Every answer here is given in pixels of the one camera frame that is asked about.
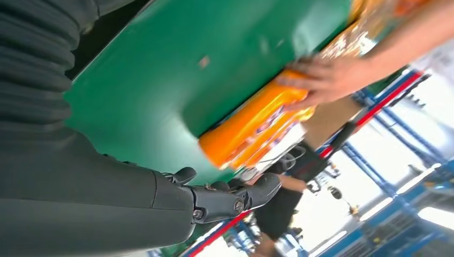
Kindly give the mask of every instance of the green conveyor belt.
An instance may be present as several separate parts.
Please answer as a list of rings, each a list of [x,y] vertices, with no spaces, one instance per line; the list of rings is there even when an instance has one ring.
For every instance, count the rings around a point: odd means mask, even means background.
[[[68,124],[119,160],[191,166],[195,184],[229,178],[197,137],[338,33],[349,10],[348,0],[157,0],[77,77]]]

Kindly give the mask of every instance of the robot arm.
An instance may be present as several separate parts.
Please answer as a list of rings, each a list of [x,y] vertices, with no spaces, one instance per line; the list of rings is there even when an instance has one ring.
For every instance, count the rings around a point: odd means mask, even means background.
[[[128,2],[0,0],[1,256],[113,256],[176,244],[195,223],[235,217],[279,188],[275,176],[228,192],[185,186],[97,153],[64,125],[70,51],[87,25]]]

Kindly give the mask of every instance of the orange container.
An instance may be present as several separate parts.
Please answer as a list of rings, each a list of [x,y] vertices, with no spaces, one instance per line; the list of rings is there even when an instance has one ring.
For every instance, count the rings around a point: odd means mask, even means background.
[[[285,70],[287,79],[304,75]],[[285,111],[284,107],[307,97],[308,91],[271,81],[217,128],[199,139],[211,163],[225,169],[253,167],[299,121],[309,119],[314,108]]]

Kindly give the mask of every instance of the black shorts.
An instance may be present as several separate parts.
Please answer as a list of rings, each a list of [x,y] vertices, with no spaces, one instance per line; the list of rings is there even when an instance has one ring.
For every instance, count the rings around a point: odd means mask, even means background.
[[[255,210],[257,226],[273,241],[277,241],[287,232],[292,221],[295,207],[301,200],[302,193],[279,189],[276,195],[264,206]]]

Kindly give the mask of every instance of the cardboard box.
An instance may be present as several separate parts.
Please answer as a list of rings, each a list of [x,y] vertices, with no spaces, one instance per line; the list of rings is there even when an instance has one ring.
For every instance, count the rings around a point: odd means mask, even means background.
[[[350,97],[317,106],[314,116],[302,123],[307,130],[304,140],[313,149],[321,147],[361,110],[362,107]]]

